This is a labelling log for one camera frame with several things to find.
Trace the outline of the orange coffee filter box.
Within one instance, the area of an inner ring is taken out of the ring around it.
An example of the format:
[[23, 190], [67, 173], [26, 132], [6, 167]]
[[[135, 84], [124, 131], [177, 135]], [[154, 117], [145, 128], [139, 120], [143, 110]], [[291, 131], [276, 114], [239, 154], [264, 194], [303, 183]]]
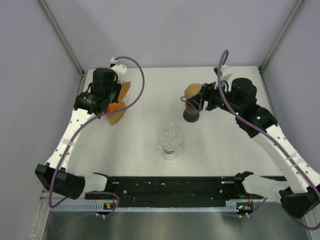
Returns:
[[111, 103], [108, 107], [108, 112], [112, 112], [108, 114], [106, 117], [110, 125], [116, 124], [124, 115], [126, 108], [126, 103], [121, 101], [119, 103]]

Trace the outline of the grey transparent dripper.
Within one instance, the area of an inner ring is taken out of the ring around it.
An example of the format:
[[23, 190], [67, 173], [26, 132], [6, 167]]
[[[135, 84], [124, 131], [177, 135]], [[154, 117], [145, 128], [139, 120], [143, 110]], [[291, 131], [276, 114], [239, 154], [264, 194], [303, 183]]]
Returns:
[[181, 100], [185, 105], [192, 103], [192, 98], [191, 98], [191, 97], [188, 98], [188, 97], [186, 97], [185, 95], [181, 96], [181, 97], [180, 97], [180, 100]]

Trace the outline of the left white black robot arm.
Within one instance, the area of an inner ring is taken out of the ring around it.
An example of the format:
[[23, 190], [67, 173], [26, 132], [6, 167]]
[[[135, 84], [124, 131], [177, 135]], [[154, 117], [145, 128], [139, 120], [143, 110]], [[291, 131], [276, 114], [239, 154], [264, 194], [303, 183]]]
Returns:
[[81, 176], [75, 174], [75, 169], [92, 122], [106, 113], [119, 113], [120, 102], [125, 96], [122, 87], [127, 70], [120, 63], [96, 68], [87, 88], [75, 98], [69, 123], [57, 147], [44, 164], [35, 168], [35, 175], [50, 194], [73, 200], [91, 191], [105, 199], [113, 194], [113, 185], [102, 174]]

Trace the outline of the clear glass flask with coffee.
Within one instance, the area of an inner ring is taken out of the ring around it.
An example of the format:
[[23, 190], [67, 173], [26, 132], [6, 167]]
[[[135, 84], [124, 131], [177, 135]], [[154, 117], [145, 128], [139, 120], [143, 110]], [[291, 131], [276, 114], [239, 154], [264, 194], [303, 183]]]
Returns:
[[173, 150], [168, 150], [163, 148], [162, 149], [162, 157], [166, 160], [166, 161], [173, 161], [177, 158], [179, 153], [178, 149], [173, 149]]

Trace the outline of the dark carafe with red lid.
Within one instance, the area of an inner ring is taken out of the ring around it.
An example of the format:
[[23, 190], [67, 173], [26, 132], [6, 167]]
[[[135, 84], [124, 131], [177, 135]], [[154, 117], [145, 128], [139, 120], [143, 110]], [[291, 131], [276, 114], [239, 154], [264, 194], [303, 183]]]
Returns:
[[193, 107], [191, 104], [186, 103], [185, 109], [183, 111], [184, 120], [187, 121], [188, 123], [195, 123], [196, 121], [198, 121], [199, 117], [200, 117], [199, 111], [195, 107]]

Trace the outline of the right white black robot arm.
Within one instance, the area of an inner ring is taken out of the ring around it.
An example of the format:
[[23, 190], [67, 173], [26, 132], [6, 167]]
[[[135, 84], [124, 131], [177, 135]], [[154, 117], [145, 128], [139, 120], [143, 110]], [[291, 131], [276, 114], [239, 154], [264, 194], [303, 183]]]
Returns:
[[233, 192], [239, 198], [259, 195], [278, 202], [293, 218], [300, 219], [320, 204], [320, 174], [313, 170], [285, 137], [276, 118], [258, 105], [257, 88], [247, 78], [192, 83], [184, 91], [186, 109], [200, 112], [221, 109], [235, 117], [236, 124], [271, 158], [284, 182], [250, 171], [238, 173]]

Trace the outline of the brown paper coffee filter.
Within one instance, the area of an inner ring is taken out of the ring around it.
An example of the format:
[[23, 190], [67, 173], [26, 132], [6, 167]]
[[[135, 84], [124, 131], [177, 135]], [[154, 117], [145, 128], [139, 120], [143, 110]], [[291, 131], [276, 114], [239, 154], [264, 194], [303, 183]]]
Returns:
[[187, 99], [190, 99], [196, 96], [202, 89], [203, 85], [200, 83], [192, 83], [190, 84], [184, 91], [184, 96]]

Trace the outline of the clear glass dripper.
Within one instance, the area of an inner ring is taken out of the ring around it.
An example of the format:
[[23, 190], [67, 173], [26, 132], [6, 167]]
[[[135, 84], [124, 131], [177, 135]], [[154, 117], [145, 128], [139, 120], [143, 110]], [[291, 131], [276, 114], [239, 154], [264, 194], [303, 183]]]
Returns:
[[165, 152], [175, 152], [183, 142], [183, 132], [174, 124], [164, 125], [157, 134], [159, 147]]

